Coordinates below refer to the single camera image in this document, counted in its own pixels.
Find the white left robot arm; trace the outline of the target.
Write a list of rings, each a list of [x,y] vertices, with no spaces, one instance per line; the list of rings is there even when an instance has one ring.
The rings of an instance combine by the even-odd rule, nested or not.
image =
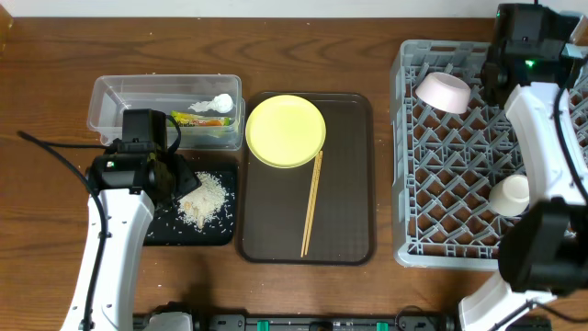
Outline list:
[[[175,120],[158,110],[123,113],[122,137],[97,156],[84,177],[88,232],[63,322],[65,330],[131,330],[141,251],[155,213],[200,181],[167,141]]]

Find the pile of rice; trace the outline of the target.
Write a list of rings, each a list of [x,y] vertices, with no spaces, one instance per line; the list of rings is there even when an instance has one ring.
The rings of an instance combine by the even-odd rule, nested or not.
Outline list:
[[[182,222],[202,230],[228,201],[229,191],[221,180],[208,172],[197,172],[200,186],[186,194],[177,204]]]

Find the pale green cup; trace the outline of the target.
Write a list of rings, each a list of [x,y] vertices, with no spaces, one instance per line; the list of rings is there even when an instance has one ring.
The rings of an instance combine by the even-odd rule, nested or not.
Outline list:
[[[505,217],[523,213],[529,204],[528,179],[524,175],[511,175],[496,184],[490,192],[491,209]]]

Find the green snack wrapper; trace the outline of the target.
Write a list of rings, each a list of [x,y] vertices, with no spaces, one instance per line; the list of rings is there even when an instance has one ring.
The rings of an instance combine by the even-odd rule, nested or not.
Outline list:
[[[202,116],[178,111],[172,111],[171,116],[180,127],[224,127],[231,124],[228,117]]]

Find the yellow plate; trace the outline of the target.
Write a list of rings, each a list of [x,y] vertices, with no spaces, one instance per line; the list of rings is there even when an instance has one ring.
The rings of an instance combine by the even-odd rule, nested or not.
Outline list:
[[[245,125],[250,152],[276,168],[302,166],[313,159],[326,140],[326,122],[317,106],[293,96],[270,97],[254,107]]]

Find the white tissue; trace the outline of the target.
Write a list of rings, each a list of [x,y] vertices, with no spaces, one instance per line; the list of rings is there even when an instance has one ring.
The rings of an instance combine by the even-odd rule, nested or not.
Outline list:
[[[232,97],[229,94],[220,94],[215,96],[211,101],[199,101],[188,107],[196,113],[214,111],[220,114],[229,113],[234,106]]]

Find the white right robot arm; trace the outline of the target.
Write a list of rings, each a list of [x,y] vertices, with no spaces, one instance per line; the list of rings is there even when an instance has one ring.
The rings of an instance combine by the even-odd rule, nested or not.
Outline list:
[[[504,330],[587,287],[587,164],[569,97],[587,64],[576,46],[586,28],[586,16],[539,3],[497,8],[481,81],[514,129],[529,210],[501,239],[497,271],[460,301],[461,330]]]

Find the pink bowl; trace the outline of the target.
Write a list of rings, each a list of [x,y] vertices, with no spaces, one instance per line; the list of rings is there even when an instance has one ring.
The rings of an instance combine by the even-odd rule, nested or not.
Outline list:
[[[442,72],[428,74],[415,90],[416,96],[425,104],[452,114],[467,111],[470,92],[464,81]]]

